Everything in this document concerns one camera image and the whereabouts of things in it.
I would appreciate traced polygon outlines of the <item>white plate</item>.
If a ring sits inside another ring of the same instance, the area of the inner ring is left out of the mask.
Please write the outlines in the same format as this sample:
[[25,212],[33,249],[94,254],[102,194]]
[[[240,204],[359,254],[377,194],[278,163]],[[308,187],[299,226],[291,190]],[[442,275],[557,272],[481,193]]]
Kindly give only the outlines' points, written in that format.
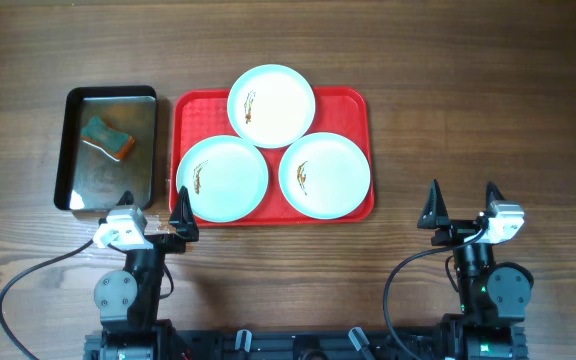
[[348,138],[316,132],[290,145],[283,154],[278,181],[287,202],[299,213],[332,220],[353,212],[371,185],[364,152]]
[[299,72],[279,64],[246,71],[227,97],[227,116],[233,130],[260,148],[294,143],[309,130],[315,112],[309,82]]
[[263,200],[269,170],[261,152],[231,135],[206,138],[193,145],[177,168],[177,190],[186,188],[194,215],[227,223],[244,218]]

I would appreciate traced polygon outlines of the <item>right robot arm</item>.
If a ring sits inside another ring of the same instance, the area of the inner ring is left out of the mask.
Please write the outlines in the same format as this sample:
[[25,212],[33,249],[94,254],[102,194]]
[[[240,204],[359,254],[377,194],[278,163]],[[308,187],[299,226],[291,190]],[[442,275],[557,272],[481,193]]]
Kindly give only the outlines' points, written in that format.
[[473,220],[450,219],[439,184],[431,183],[417,227],[433,230],[431,244],[452,252],[461,303],[459,314],[444,315],[435,328],[435,359],[529,357],[520,324],[525,320],[534,278],[516,263],[496,262],[493,254],[494,246],[519,232],[524,217],[523,208],[506,200],[490,182],[484,211]]

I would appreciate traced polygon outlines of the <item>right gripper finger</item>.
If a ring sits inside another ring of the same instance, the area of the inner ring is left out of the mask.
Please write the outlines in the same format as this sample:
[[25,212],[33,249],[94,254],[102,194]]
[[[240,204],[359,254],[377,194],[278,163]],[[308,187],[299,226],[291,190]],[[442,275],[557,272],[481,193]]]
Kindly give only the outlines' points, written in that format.
[[497,185],[489,181],[486,185],[486,192],[485,192],[485,204],[487,206],[491,206],[494,201],[504,201],[505,197],[500,192]]
[[417,222],[419,229],[439,229],[450,226],[450,218],[441,194],[439,183],[434,179],[430,184],[428,199]]

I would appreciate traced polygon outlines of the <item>black metal tray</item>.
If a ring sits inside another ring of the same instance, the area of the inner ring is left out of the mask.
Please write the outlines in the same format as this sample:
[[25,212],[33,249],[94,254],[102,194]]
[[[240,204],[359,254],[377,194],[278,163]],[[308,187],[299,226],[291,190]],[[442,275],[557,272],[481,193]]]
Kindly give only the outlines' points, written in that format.
[[[81,129],[98,116],[135,138],[119,162],[81,140]],[[152,203],[158,101],[148,85],[97,86],[72,89],[64,110],[53,203],[63,211],[104,211],[125,191],[134,203]]]

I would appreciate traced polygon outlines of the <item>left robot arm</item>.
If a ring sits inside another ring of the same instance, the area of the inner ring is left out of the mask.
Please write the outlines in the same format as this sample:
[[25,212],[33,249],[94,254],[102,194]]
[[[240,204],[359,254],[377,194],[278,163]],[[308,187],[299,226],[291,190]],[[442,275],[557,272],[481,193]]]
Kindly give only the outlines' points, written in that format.
[[101,333],[85,338],[84,357],[96,360],[190,359],[191,350],[172,322],[159,320],[162,280],[170,275],[168,254],[183,254],[199,239],[186,187],[178,191],[169,224],[171,233],[145,233],[147,220],[127,191],[117,206],[100,220],[93,242],[125,255],[121,270],[104,274],[94,289]]

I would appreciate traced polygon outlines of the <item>white plate top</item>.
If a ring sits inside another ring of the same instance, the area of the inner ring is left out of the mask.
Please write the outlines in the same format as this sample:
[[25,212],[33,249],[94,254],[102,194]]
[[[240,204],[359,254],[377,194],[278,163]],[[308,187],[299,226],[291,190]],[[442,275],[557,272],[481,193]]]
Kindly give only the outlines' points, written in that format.
[[299,72],[279,64],[246,71],[227,97],[227,116],[233,130],[260,148],[294,143],[309,130],[315,112],[309,82]]

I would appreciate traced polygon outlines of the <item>green orange sponge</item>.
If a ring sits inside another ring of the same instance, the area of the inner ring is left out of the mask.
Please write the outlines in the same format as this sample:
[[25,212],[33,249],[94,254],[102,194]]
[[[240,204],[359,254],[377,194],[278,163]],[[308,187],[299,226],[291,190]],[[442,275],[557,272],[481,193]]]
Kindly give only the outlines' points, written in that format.
[[124,159],[135,144],[132,135],[116,130],[98,116],[90,118],[81,129],[81,140],[116,162]]

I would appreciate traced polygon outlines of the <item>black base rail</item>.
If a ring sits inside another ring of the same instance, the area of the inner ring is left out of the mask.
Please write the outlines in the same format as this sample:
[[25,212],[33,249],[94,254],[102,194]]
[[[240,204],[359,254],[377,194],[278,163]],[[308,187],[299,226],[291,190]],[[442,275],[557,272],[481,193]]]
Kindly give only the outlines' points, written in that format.
[[85,337],[86,359],[527,359],[520,326],[468,325],[444,319],[434,327],[384,331],[179,331],[168,323],[137,333]]

